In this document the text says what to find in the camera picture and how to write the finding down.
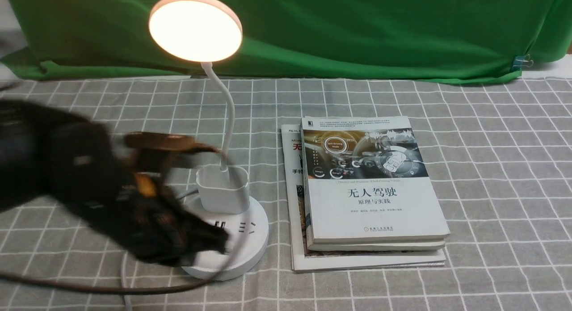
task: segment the stack of books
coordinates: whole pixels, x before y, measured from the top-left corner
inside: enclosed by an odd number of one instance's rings
[[[294,271],[442,266],[450,234],[405,116],[282,126]]]

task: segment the green backdrop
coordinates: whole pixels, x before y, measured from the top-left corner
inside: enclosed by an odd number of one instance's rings
[[[202,73],[151,40],[159,0],[9,1],[29,46],[1,61],[19,77]],[[520,75],[515,57],[558,60],[572,42],[572,0],[221,1],[245,38],[219,75],[492,83]]]

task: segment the binder clip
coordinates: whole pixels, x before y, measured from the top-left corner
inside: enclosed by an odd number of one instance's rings
[[[527,54],[525,56],[517,56],[514,58],[511,71],[518,71],[519,69],[522,69],[523,67],[530,68],[533,65],[534,65],[534,61],[530,59],[530,54]]]

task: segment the lamp head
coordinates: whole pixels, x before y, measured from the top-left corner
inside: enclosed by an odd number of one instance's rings
[[[205,63],[230,57],[243,39],[238,16],[218,0],[160,0],[151,10],[149,32],[166,52]]]

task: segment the power strip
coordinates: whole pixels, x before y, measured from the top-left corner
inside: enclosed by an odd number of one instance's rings
[[[248,236],[245,246],[235,259],[234,264],[224,270],[217,280],[227,281],[242,276],[251,270],[264,255],[266,246],[268,246],[268,217],[266,216],[266,211],[256,199],[250,197],[249,209],[235,215],[216,214],[204,210],[200,197],[195,197],[188,209],[203,221],[224,228],[230,235],[225,254],[214,251],[199,252],[194,266],[183,268],[191,276],[205,279],[216,273],[227,260],[228,254],[234,249],[239,236]],[[245,222],[247,214],[250,215],[248,224]]]

